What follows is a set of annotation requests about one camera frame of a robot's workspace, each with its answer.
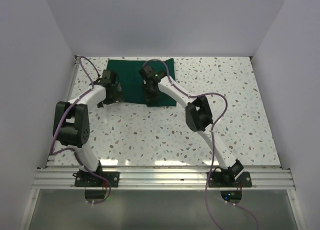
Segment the green surgical cloth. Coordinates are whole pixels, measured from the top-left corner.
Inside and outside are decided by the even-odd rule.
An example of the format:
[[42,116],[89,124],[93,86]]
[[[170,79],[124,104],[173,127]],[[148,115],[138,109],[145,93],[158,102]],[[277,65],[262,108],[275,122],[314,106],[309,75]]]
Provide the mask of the green surgical cloth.
[[160,97],[153,102],[145,100],[143,91],[143,78],[139,74],[145,60],[108,60],[107,70],[114,71],[119,75],[119,83],[122,88],[124,101],[128,103],[144,104],[148,107],[176,106],[177,102],[170,96],[161,93]]

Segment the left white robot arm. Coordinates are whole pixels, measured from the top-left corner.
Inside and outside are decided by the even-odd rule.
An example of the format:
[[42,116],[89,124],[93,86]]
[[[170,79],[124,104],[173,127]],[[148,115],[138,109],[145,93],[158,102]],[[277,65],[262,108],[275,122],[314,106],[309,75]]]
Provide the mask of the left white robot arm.
[[98,170],[101,163],[89,145],[89,111],[122,100],[119,75],[115,71],[104,70],[102,76],[79,96],[66,102],[59,101],[55,106],[53,141],[49,152],[51,155],[67,150],[73,152],[80,170],[87,172],[86,180],[92,186],[101,185],[104,174]]

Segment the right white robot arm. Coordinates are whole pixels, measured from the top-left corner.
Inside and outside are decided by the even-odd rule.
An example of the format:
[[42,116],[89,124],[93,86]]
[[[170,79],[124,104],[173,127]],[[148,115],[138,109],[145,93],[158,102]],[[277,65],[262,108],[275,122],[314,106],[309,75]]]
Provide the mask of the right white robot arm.
[[219,136],[214,136],[214,126],[221,119],[219,116],[213,119],[213,114],[207,99],[207,95],[218,93],[204,93],[191,95],[185,89],[180,88],[177,82],[166,72],[157,72],[151,66],[144,66],[139,70],[143,78],[143,90],[147,102],[155,101],[161,93],[164,93],[179,103],[185,110],[185,122],[188,128],[198,133],[212,148],[213,159],[219,163],[220,171],[211,178],[215,178],[228,186],[236,185],[244,172],[241,162],[231,153]]

